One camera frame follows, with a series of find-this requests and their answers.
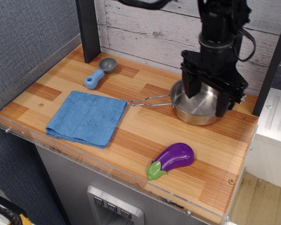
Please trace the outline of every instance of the purple eggplant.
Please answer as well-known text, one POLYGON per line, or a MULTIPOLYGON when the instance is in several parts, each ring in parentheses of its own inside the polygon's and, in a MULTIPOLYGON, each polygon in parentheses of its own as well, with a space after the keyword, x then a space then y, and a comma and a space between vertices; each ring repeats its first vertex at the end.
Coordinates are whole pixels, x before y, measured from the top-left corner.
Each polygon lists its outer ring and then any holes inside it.
POLYGON ((187 144, 172 144, 152 161, 147 169, 148 180, 156 180, 172 169, 189 166, 194 160, 194 152, 187 144))

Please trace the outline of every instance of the blue towel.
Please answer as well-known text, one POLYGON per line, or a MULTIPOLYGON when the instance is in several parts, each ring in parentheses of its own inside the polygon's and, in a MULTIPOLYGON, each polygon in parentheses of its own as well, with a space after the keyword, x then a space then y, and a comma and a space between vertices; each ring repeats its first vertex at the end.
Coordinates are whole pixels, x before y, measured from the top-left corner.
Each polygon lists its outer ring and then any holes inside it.
POLYGON ((72 91, 46 126, 49 136, 105 148, 127 101, 72 91))

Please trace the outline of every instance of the stainless steel pan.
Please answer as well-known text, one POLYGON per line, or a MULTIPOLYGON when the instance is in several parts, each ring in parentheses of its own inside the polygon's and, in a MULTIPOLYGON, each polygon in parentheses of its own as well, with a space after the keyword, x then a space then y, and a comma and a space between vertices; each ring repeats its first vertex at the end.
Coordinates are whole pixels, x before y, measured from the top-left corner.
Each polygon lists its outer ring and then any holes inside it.
POLYGON ((196 126, 203 126, 217 122, 220 117, 215 116, 218 91, 202 83, 201 91, 188 98, 184 92, 182 80, 177 81, 171 88, 169 95, 151 96, 145 99, 132 100, 132 106, 139 105, 173 105, 174 114, 182 121, 196 126), (149 104, 150 98, 170 97, 171 103, 149 104))

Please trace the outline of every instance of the wooden cutting board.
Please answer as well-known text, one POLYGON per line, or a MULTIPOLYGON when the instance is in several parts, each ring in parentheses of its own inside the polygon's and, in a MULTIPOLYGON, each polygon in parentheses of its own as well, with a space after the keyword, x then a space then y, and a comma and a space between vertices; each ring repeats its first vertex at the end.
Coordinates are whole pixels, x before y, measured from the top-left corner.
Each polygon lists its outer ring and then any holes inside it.
MULTIPOLYGON (((118 61, 116 70, 106 74, 94 90, 87 89, 84 80, 105 57, 110 56, 101 53, 86 64, 82 46, 77 47, 0 112, 1 126, 176 209, 191 210, 194 216, 212 224, 221 223, 218 215, 226 216, 256 128, 258 118, 251 114, 256 98, 247 96, 220 121, 201 127, 179 120, 171 105, 128 104, 104 149, 48 137, 46 125, 73 90, 130 102, 169 94, 172 85, 181 79, 181 75, 114 57, 118 61), (151 160, 180 142, 192 147, 195 162, 148 182, 146 169, 151 160)), ((151 101, 157 102, 169 103, 170 98, 151 101)))

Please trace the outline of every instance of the pan handle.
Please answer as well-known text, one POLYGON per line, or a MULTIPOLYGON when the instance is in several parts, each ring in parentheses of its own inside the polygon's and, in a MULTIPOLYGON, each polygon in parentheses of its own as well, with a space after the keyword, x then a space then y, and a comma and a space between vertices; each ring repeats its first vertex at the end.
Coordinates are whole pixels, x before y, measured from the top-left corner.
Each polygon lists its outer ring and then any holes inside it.
POLYGON ((130 102, 130 104, 132 106, 140 106, 140 105, 149 105, 149 106, 158 106, 158 105, 172 105, 172 103, 160 103, 160 104, 149 104, 149 103, 140 103, 140 104, 134 104, 134 102, 144 102, 150 98, 162 98, 162 97, 168 97, 170 95, 158 95, 158 96, 151 96, 151 97, 147 97, 147 98, 144 98, 144 99, 136 99, 136 100, 132 100, 130 102))

